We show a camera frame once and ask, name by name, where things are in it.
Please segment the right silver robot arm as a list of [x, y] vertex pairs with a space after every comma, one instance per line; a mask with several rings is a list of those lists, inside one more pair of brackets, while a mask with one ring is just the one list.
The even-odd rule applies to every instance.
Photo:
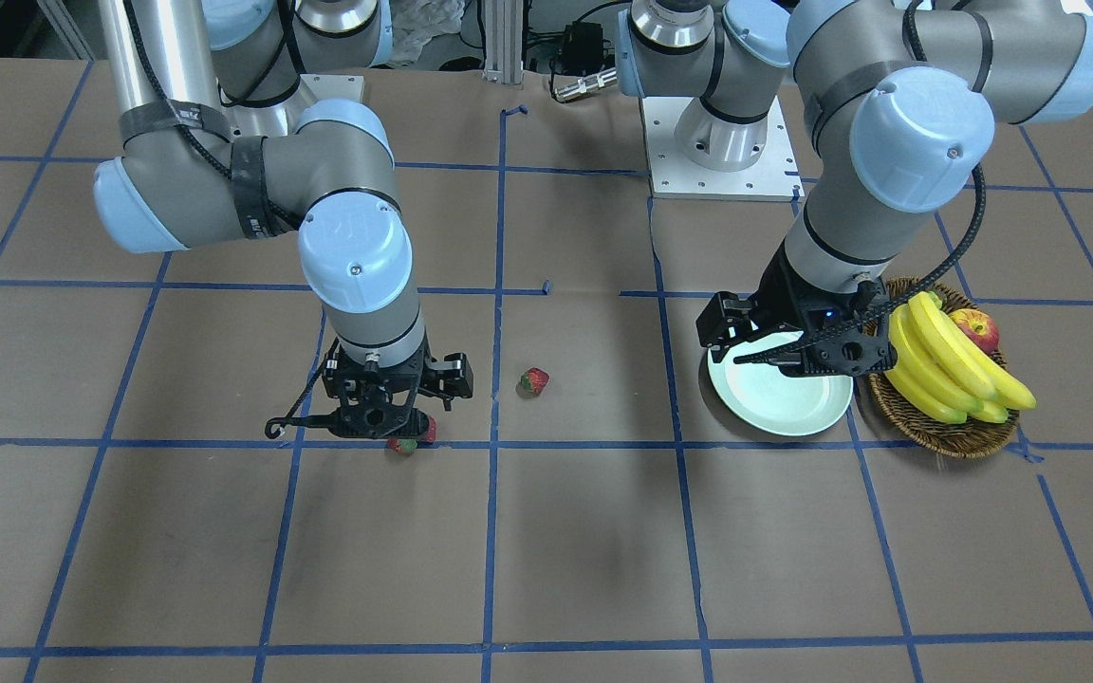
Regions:
[[[122, 155], [94, 198], [117, 245], [169, 252], [294, 232], [334, 329], [321, 367], [329, 415], [279, 416], [346, 438], [422, 437], [428, 339], [389, 139], [351, 97], [316, 97], [312, 72], [381, 64], [386, 1], [102, 1]], [[396, 405], [395, 395], [407, 395]]]

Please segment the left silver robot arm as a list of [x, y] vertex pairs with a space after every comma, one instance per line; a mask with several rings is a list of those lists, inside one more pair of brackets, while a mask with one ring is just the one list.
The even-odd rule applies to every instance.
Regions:
[[889, 315], [944, 275], [980, 229], [980, 161], [999, 122], [1093, 107], [1093, 14], [1058, 1], [634, 1], [621, 91], [695, 97], [759, 128], [797, 83], [823, 174], [750, 297], [720, 291], [695, 323], [721, 362], [798, 378], [890, 369]]

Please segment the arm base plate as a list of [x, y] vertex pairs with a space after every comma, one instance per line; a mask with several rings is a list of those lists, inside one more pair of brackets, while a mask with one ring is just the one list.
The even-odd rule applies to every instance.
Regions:
[[289, 136], [301, 113], [325, 99], [364, 101], [364, 76], [353, 74], [303, 74], [299, 86], [285, 99], [266, 105], [235, 103], [218, 87], [231, 138], [239, 136]]
[[718, 120], [695, 97], [646, 97], [640, 114], [655, 198], [804, 197], [778, 101], [750, 123]]

